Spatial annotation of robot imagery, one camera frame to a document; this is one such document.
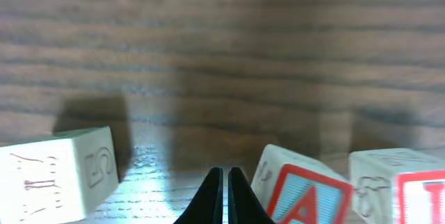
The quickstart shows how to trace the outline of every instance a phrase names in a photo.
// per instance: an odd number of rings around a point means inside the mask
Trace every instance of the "wooden table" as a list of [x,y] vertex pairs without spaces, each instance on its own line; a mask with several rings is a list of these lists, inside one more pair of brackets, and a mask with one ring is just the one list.
[[444,93],[445,0],[0,0],[2,139],[112,127],[123,182],[83,223],[172,223],[268,143],[445,156]]

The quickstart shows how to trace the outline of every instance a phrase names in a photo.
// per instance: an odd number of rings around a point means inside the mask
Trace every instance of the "red square border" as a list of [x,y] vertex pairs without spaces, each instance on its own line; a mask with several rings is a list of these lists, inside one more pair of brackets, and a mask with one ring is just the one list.
[[351,196],[353,194],[353,186],[347,182],[342,182],[337,179],[332,179],[330,177],[326,177],[324,175],[321,175],[319,173],[315,173],[314,171],[307,170],[292,164],[284,164],[280,171],[280,175],[278,177],[277,183],[275,185],[275,188],[272,193],[272,198],[270,199],[268,208],[267,208],[267,214],[269,216],[272,216],[272,213],[275,211],[275,208],[278,203],[278,198],[280,197],[280,193],[282,191],[282,188],[284,186],[284,181],[286,179],[286,176],[288,174],[294,174],[298,175],[307,179],[310,179],[315,182],[320,182],[325,185],[334,187],[336,189],[340,189],[344,192],[344,195],[341,200],[341,204],[339,207],[339,211],[337,212],[337,215],[334,219],[334,224],[341,224],[343,223],[343,219],[346,217],[346,212],[348,210]]
[[405,173],[397,177],[396,181],[396,197],[398,201],[398,206],[400,207],[400,218],[398,222],[400,224],[405,224],[405,190],[403,186],[407,182],[418,182],[426,181],[432,179],[444,179],[445,180],[445,170],[434,170],[427,172],[417,172],[417,173]]

